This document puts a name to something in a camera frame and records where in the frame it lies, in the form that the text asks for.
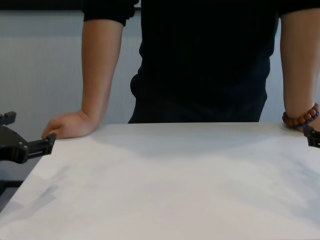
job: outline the person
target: person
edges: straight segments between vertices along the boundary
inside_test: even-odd
[[[43,137],[97,129],[138,2],[84,1],[82,108],[54,117]],[[293,125],[318,113],[320,0],[141,0],[142,64],[130,85],[129,123],[258,122],[279,19],[285,116]],[[320,117],[311,117],[320,130]]]

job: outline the wooden bead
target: wooden bead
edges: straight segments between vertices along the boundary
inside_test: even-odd
[[[293,126],[294,126],[294,121],[293,121],[292,119],[288,119],[287,125],[288,125],[289,127],[293,127]]]
[[[299,124],[304,124],[305,122],[306,122],[306,120],[303,116],[299,117],[299,119],[298,119]]]
[[[292,121],[292,126],[295,127],[295,126],[298,126],[298,125],[299,125],[298,120],[297,120],[297,119],[294,119],[294,120]]]
[[[312,117],[313,117],[314,115],[316,115],[316,111],[313,110],[313,109],[310,109],[308,113],[309,113]]]
[[[310,120],[310,119],[312,119],[312,116],[310,115],[310,113],[305,114],[303,117],[304,117],[304,119],[307,120],[307,121]]]
[[[319,112],[319,107],[317,106],[314,106],[312,109],[315,110],[316,113]]]

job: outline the hand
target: hand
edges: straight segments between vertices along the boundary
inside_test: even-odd
[[[95,131],[99,126],[82,110],[56,116],[50,120],[42,133],[45,139],[50,134],[56,134],[57,139],[79,138]]]

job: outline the black t-shirt sleeve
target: black t-shirt sleeve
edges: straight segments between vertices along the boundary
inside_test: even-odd
[[[320,8],[320,0],[278,0],[280,17],[295,11]]]
[[[139,0],[84,0],[82,12],[84,21],[108,19],[126,25],[135,14]]]

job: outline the black clamp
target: black clamp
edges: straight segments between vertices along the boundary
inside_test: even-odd
[[[310,147],[320,148],[320,131],[316,131],[313,127],[306,125],[303,128],[303,133],[308,139]]]
[[[16,115],[13,111],[4,116],[0,115],[0,161],[24,164],[29,159],[50,155],[56,141],[56,134],[51,134],[44,140],[28,142],[15,131],[3,126],[13,124]]]

